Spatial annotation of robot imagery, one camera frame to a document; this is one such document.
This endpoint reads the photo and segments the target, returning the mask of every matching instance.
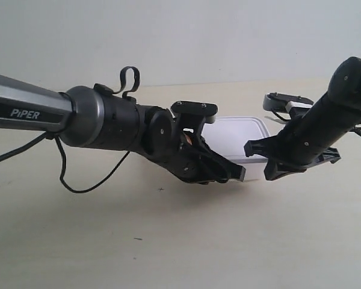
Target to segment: plastic lid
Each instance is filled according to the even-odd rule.
[[[247,141],[270,136],[263,121],[256,117],[217,117],[213,124],[204,125],[202,136],[213,151],[234,163],[267,162],[265,157],[246,157],[244,152]]]

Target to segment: white plastic container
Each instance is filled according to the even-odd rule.
[[[205,124],[202,131],[209,147],[235,164],[246,168],[245,181],[264,179],[267,158],[245,156],[248,140],[269,137],[263,121],[256,117],[217,117],[213,124]]]

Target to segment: white wall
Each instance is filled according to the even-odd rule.
[[[361,57],[361,0],[0,0],[0,73],[67,89],[329,77]]]

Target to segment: silver arm segment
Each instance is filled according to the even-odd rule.
[[[72,113],[64,94],[0,75],[0,128],[59,132]]]

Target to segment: white tabletop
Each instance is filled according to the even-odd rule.
[[[265,116],[264,94],[317,100],[327,79],[141,88],[141,104],[216,103]],[[0,130],[0,154],[36,134]],[[58,181],[54,142],[0,164],[0,288],[361,288],[361,138],[343,159],[279,181],[187,185],[130,155],[84,195]],[[87,188],[123,155],[67,149],[67,181]]]

